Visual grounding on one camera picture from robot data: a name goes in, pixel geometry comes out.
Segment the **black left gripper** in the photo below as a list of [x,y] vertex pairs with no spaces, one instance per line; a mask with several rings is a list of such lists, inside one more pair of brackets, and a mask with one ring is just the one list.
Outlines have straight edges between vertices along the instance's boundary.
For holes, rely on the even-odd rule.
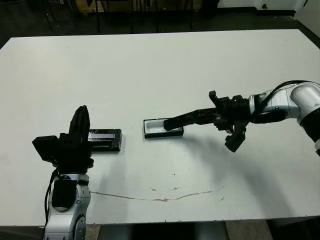
[[85,174],[93,167],[95,154],[117,154],[117,132],[89,132],[90,116],[86,105],[80,106],[74,113],[69,126],[69,135],[83,143],[74,143],[72,139],[58,144],[51,154],[51,163],[61,174]]

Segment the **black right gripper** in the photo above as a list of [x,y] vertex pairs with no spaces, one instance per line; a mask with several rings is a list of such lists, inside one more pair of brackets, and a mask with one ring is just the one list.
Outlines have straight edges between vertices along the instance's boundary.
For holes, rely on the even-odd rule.
[[215,107],[197,109],[176,117],[177,123],[188,125],[214,124],[219,131],[233,132],[233,126],[241,123],[244,127],[251,120],[249,99],[241,95],[235,95],[230,99],[227,97],[218,98],[216,92],[210,91],[209,98]]

